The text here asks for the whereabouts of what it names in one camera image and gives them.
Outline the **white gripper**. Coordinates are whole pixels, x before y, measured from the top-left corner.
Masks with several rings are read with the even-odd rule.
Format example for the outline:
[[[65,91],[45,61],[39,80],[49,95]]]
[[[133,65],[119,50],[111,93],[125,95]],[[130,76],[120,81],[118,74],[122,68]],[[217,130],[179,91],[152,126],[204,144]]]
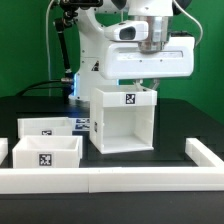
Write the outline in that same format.
[[[100,74],[105,79],[138,79],[133,84],[143,91],[145,78],[190,76],[194,69],[194,38],[171,37],[162,51],[145,54],[134,42],[112,42],[104,45],[100,56]],[[156,90],[159,79],[151,89]]]

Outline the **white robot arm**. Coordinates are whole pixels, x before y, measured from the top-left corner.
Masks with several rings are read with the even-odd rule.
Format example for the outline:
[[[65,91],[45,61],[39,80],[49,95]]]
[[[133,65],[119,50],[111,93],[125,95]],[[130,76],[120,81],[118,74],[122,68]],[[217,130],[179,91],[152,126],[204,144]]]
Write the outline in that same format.
[[[120,80],[186,77],[194,68],[195,38],[172,30],[192,0],[102,0],[78,9],[80,67],[74,96],[88,101],[100,85]]]

